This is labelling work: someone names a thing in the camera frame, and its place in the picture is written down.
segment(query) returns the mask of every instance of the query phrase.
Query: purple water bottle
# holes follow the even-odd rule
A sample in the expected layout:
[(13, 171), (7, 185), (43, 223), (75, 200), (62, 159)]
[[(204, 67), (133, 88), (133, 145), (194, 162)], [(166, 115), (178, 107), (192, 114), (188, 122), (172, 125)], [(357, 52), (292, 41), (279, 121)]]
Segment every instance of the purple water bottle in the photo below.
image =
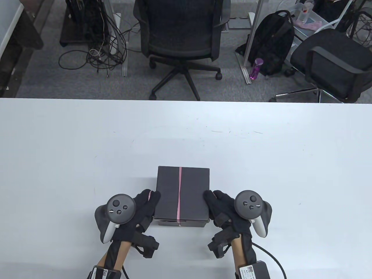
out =
[(260, 72), (260, 67), (263, 64), (263, 60), (261, 58), (256, 58), (254, 61), (252, 70), (249, 74), (249, 78), (251, 80), (255, 80), (258, 77), (258, 73)]

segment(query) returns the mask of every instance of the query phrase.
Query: pink cloth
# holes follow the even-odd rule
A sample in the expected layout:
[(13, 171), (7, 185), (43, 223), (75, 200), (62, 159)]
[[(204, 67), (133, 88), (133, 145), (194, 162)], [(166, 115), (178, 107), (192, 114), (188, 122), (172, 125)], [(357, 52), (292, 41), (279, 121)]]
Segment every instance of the pink cloth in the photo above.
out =
[(177, 207), (177, 223), (178, 223), (179, 226), (181, 226), (181, 223), (180, 223), (181, 176), (182, 176), (182, 167), (180, 167), (180, 170), (179, 170), (179, 172), (178, 172), (178, 207)]
[(300, 21), (298, 19), (293, 22), (293, 25), (297, 26), (297, 27), (300, 27), (300, 28), (303, 28), (303, 29), (308, 29), (308, 30), (313, 30), (313, 31), (316, 31), (323, 26), (321, 21), (316, 21), (316, 22), (311, 22), (311, 23), (303, 23), (302, 21)]

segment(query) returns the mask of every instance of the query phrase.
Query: black backpack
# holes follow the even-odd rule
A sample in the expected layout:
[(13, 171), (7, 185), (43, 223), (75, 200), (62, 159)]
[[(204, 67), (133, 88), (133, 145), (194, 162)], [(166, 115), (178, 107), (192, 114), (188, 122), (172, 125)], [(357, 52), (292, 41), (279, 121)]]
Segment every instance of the black backpack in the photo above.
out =
[[(248, 61), (253, 65), (256, 58), (263, 59), (260, 73), (265, 76), (280, 72), (294, 37), (295, 29), (289, 11), (280, 10), (266, 16), (254, 34)], [(237, 53), (244, 55), (248, 38), (244, 45), (235, 50)]]

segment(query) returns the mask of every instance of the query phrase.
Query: hand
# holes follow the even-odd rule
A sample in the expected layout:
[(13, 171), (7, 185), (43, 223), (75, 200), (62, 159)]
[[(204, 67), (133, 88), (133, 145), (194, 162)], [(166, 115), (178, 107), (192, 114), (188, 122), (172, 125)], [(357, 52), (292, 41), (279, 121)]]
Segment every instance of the hand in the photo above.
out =
[(209, 217), (213, 220), (215, 226), (221, 227), (222, 229), (232, 226), (237, 233), (251, 235), (249, 229), (251, 223), (237, 214), (234, 206), (235, 199), (219, 190), (214, 192), (210, 190), (205, 191), (203, 197), (209, 207)]
[(136, 213), (133, 218), (125, 224), (120, 225), (114, 232), (112, 240), (132, 242), (135, 231), (144, 233), (146, 228), (142, 227), (140, 223), (145, 219), (153, 220), (155, 207), (160, 200), (160, 192), (152, 192), (149, 189), (143, 190), (139, 193), (134, 201), (136, 203)]

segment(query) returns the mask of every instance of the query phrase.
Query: chair base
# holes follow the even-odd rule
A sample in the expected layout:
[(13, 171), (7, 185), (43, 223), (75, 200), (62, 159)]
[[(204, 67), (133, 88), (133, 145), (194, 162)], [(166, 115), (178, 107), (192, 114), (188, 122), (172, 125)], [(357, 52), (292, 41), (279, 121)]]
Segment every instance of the chair base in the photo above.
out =
[(190, 76), (189, 70), (201, 70), (201, 71), (212, 71), (216, 73), (216, 80), (222, 79), (221, 69), (218, 67), (208, 66), (208, 65), (201, 65), (185, 60), (172, 60), (168, 58), (161, 58), (161, 57), (150, 57), (150, 68), (155, 69), (156, 63), (161, 63), (169, 66), (174, 66), (174, 69), (171, 70), (151, 91), (151, 95), (149, 96), (149, 100), (156, 100), (156, 91), (163, 87), (168, 81), (174, 78), (177, 74), (183, 74), (189, 83), (192, 92), (195, 95), (195, 98), (200, 101), (200, 96), (192, 78)]
[(319, 88), (308, 88), (308, 89), (303, 89), (303, 90), (298, 90), (298, 91), (292, 91), (292, 92), (287, 92), (287, 93), (281, 93), (281, 94), (276, 94), (275, 97), (271, 98), (269, 102), (276, 102), (276, 98), (278, 97), (284, 97), (284, 96), (289, 96), (289, 95), (295, 95), (295, 94), (300, 94), (300, 93), (308, 93), (308, 92), (314, 92), (314, 94), (317, 95), (317, 103), (321, 103), (321, 98), (323, 94), (326, 94), (330, 96), (332, 99), (336, 100), (339, 103), (341, 102), (339, 99), (337, 99), (335, 96), (331, 95), (330, 93), (324, 91), (323, 89)]

